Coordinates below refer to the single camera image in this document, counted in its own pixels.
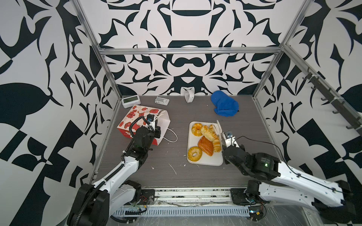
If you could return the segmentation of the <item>pale twisted fake bread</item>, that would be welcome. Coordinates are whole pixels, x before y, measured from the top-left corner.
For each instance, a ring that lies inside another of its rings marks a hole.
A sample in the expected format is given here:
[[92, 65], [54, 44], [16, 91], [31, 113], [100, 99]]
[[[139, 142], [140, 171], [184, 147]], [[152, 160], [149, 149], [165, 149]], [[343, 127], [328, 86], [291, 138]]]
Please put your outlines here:
[[218, 135], [215, 131], [215, 127], [213, 124], [209, 126], [203, 126], [201, 129], [201, 134], [209, 141], [213, 142], [214, 140], [218, 139]]

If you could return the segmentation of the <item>brown triangular fake pastry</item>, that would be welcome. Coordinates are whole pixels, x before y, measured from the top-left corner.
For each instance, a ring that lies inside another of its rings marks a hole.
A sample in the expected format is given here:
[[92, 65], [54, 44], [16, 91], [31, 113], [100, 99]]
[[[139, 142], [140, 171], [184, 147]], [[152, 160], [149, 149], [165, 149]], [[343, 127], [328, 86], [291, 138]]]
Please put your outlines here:
[[209, 141], [205, 136], [203, 136], [199, 142], [198, 147], [206, 153], [208, 156], [212, 156], [214, 154], [213, 143]]

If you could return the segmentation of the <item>yellow fake bread bun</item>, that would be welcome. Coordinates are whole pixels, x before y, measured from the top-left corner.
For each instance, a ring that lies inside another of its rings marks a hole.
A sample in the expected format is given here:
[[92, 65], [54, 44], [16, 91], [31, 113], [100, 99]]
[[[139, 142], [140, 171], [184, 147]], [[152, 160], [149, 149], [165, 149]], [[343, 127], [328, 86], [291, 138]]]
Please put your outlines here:
[[200, 137], [203, 135], [201, 132], [202, 128], [203, 128], [203, 125], [201, 123], [195, 123], [195, 124], [193, 124], [193, 126], [191, 128], [191, 133], [196, 137]]

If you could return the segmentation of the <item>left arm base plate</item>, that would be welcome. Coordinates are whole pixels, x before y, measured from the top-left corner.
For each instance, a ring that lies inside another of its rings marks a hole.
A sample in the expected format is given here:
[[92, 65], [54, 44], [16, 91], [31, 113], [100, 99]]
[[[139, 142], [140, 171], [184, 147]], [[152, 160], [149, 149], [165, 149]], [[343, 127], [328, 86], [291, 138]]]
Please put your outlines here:
[[117, 201], [121, 206], [136, 203], [139, 205], [153, 204], [155, 199], [155, 189], [131, 189], [131, 192], [118, 198]]

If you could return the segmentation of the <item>red white paper bag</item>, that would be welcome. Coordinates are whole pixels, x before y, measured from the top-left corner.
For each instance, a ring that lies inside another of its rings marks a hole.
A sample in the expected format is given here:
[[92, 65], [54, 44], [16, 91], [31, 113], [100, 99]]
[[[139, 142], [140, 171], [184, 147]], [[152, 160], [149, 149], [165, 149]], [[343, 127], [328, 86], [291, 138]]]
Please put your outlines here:
[[165, 138], [165, 134], [169, 125], [171, 123], [169, 114], [166, 110], [147, 107], [142, 105], [133, 105], [126, 116], [122, 119], [122, 121], [118, 124], [117, 129], [123, 134], [126, 138], [132, 138], [132, 133], [130, 132], [130, 128], [132, 129], [133, 134], [136, 134], [137, 129], [144, 127], [149, 127], [143, 119], [139, 119], [136, 123], [133, 124], [134, 121], [139, 117], [153, 117], [154, 120], [150, 122], [150, 125], [155, 129], [155, 123], [158, 127], [160, 127], [160, 138], [154, 138], [152, 144], [159, 146], [162, 140]]

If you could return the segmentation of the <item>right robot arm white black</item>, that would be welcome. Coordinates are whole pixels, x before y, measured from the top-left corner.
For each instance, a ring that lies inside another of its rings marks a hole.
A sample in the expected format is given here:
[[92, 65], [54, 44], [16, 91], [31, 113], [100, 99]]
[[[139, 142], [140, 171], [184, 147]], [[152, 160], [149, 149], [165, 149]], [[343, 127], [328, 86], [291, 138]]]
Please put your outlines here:
[[226, 162], [250, 176], [244, 199], [250, 203], [283, 202], [303, 206], [329, 221], [346, 224], [355, 217], [350, 185], [343, 180], [329, 182], [291, 168], [266, 154], [249, 154], [231, 145], [223, 150]]

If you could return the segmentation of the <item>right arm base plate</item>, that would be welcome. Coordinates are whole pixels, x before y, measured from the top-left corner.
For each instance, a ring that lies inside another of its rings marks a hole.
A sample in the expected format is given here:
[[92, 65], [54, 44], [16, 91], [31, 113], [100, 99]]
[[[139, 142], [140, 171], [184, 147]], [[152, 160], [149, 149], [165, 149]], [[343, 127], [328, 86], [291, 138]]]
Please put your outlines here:
[[254, 205], [254, 204], [265, 204], [269, 201], [263, 200], [259, 196], [258, 191], [252, 191], [248, 188], [231, 188], [231, 198], [235, 205]]

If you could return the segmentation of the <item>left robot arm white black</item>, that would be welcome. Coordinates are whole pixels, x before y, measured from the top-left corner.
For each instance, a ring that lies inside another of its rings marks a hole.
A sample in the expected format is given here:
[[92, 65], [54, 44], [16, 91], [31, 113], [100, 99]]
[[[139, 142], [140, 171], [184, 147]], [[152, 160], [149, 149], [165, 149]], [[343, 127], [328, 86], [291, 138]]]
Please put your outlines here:
[[154, 140], [161, 136], [159, 126], [140, 127], [121, 156], [121, 162], [93, 184], [83, 184], [75, 197], [67, 225], [105, 226], [109, 218], [127, 203], [137, 202], [141, 185], [129, 180], [145, 163]]

